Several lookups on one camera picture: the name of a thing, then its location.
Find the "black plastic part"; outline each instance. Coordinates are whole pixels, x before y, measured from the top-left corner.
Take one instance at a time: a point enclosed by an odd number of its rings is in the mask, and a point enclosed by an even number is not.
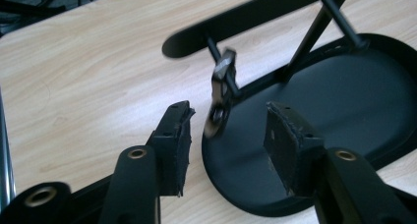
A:
[[[217,61],[221,58],[221,54],[217,48],[217,44],[214,42],[214,40],[212,40],[210,36],[207,36],[206,39],[208,43],[208,50],[211,54],[211,57],[214,60],[214,62],[217,63]]]
[[[20,4],[11,1],[0,1],[0,12],[20,14],[20,15],[29,15],[29,16],[40,16],[40,17],[51,17],[62,12],[65,12],[65,6],[47,8],[32,6],[26,4]]]
[[[395,187],[390,188],[402,204],[414,215],[414,219],[417,220],[417,197]]]
[[[346,38],[299,61],[288,83],[282,68],[241,88],[220,137],[203,138],[208,176],[230,202],[262,216],[283,216],[312,205],[288,196],[263,148],[269,101],[296,110],[326,140],[379,169],[417,147],[417,52],[381,35],[364,52]]]
[[[160,223],[156,155],[148,145],[119,156],[98,223]]]
[[[0,223],[70,223],[70,188],[64,183],[42,183],[22,192],[3,210]]]
[[[163,43],[162,52],[171,58],[185,57],[208,47],[207,36],[216,43],[316,1],[253,0],[173,34]]]
[[[264,147],[284,188],[294,196],[313,196],[313,164],[326,153],[323,138],[290,107],[269,102],[267,109]]]
[[[71,194],[70,223],[98,222],[110,181],[108,176]]]
[[[161,163],[160,196],[183,194],[191,145],[190,119],[194,113],[189,101],[172,104],[147,142]]]
[[[417,223],[360,154],[330,148],[316,172],[320,223]]]
[[[216,61],[211,76],[211,107],[206,119],[204,133],[213,137],[224,128],[230,111],[230,100],[239,94],[236,85],[236,52],[226,49]]]

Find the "black metal rod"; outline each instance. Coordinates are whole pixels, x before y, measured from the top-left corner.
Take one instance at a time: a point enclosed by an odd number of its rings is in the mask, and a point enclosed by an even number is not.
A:
[[[208,50],[211,53],[214,62],[217,63],[217,61],[221,58],[221,54],[217,48],[217,44],[209,35],[206,35],[206,41],[208,43]]]
[[[233,97],[238,98],[242,96],[242,91],[239,89],[239,86],[236,84],[235,79],[232,77],[230,72],[226,73],[226,83],[227,86],[230,88]]]
[[[181,58],[207,47],[204,34],[217,42],[319,0],[252,0],[171,35],[162,45],[170,58]]]
[[[288,66],[284,70],[282,79],[285,82],[288,82],[294,73],[298,71],[298,69],[294,66],[296,66],[301,61],[301,59],[310,53],[311,49],[316,44],[322,33],[325,31],[330,21],[331,18],[328,16],[326,9],[322,8],[313,21],[313,24],[307,31],[306,36],[303,38]]]
[[[360,48],[363,46],[364,41],[362,38],[356,34],[353,27],[347,22],[339,10],[339,6],[334,2],[334,0],[322,0],[324,6],[326,7],[328,13],[333,17],[334,21],[337,23],[340,30],[346,37],[349,39],[351,44],[355,48]]]
[[[39,16],[39,17],[51,17],[58,15],[65,11],[64,6],[56,8],[38,7],[32,5],[21,4],[12,1],[0,1],[0,12]]]
[[[4,117],[3,100],[0,94],[0,123],[1,123],[1,151],[0,151],[0,210],[3,210],[15,197],[15,181],[13,178],[12,162],[10,158],[9,142],[7,139],[6,120]]]

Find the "table surface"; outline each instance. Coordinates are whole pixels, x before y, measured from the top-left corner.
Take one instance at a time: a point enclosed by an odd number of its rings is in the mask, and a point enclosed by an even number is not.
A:
[[[201,156],[211,102],[209,52],[176,60],[161,53],[176,30],[245,1],[98,0],[3,36],[0,83],[17,192],[47,181],[76,191],[111,174],[123,149],[146,143],[167,106],[189,100],[197,114],[185,195],[161,199],[162,223],[317,223],[313,208],[264,218],[217,192]],[[237,50],[238,84],[288,63],[319,9],[309,6],[219,43]],[[347,0],[342,11],[358,32],[417,49],[417,0]],[[340,36],[330,25],[318,45]],[[379,174],[417,195],[416,167],[415,150]]]

